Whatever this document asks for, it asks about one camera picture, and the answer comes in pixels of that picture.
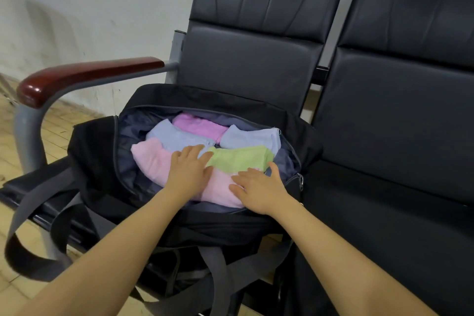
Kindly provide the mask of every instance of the floor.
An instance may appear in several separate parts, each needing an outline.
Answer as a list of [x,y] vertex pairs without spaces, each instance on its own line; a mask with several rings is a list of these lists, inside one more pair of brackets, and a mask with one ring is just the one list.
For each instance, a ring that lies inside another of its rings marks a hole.
[[[20,161],[16,152],[13,138],[13,112],[14,108],[0,95],[0,186],[4,182],[22,174]],[[48,162],[53,162],[66,156],[66,149],[73,131],[73,125],[91,120],[98,115],[66,104],[56,102],[45,116],[41,134]],[[32,281],[16,274],[7,265],[3,256],[5,235],[11,222],[12,211],[0,204],[0,316],[12,316],[29,299],[33,298],[44,287],[45,283]],[[31,222],[25,223],[18,232],[23,245],[37,255],[46,257],[43,243],[39,234],[39,227]],[[269,247],[275,243],[273,239],[264,241]],[[78,259],[80,253],[72,248],[68,250],[73,259]],[[143,305],[132,298],[123,306],[120,316],[151,315]],[[242,306],[239,316],[258,315],[252,310]]]

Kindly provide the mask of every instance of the chair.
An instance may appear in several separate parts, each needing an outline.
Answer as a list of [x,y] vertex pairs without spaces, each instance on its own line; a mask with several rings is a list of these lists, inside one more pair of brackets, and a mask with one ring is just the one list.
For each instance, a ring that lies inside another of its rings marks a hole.
[[[20,105],[15,115],[17,150],[23,171],[29,174],[7,183],[0,200],[15,208],[21,201],[18,190],[26,193],[35,180],[54,175],[67,162],[62,159],[46,166],[40,128],[51,104],[73,90],[167,72],[168,83],[229,92],[299,114],[338,2],[194,0],[188,32],[175,32],[169,61],[110,60],[34,73],[18,87]],[[34,221],[49,230],[73,194],[62,193],[45,204]],[[87,217],[76,219],[70,243],[86,251],[96,241]],[[140,281],[152,289],[156,280],[150,271]]]
[[[472,55],[474,0],[353,0],[302,197],[440,315],[474,314]],[[285,315],[336,314],[299,251],[288,278]]]

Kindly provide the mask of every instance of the white wall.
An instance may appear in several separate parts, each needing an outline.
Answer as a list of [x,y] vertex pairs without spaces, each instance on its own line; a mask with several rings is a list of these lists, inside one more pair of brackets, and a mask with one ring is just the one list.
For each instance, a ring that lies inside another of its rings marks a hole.
[[[0,72],[17,79],[71,62],[167,59],[174,29],[187,29],[192,0],[0,0]],[[75,103],[120,112],[142,84],[164,75],[76,91]]]

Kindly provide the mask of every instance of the light pink towel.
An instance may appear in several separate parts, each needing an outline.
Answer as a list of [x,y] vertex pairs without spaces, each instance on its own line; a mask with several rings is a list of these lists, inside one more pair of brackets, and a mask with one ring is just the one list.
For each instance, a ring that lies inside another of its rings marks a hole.
[[204,136],[219,144],[222,135],[228,130],[227,126],[199,118],[197,116],[181,113],[173,119],[173,125],[187,133]]
[[[157,138],[150,138],[132,145],[131,151],[133,159],[145,176],[163,187],[170,173],[172,152],[163,149],[161,141]],[[230,175],[214,168],[204,191],[192,200],[208,201],[228,207],[244,207],[229,190],[230,184],[235,184]]]

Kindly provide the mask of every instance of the chair backrest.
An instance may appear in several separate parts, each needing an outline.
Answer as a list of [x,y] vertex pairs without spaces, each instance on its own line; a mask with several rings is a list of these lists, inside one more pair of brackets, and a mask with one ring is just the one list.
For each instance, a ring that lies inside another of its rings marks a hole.
[[474,0],[353,0],[313,120],[323,158],[474,203]]
[[177,83],[299,114],[339,0],[194,0]]

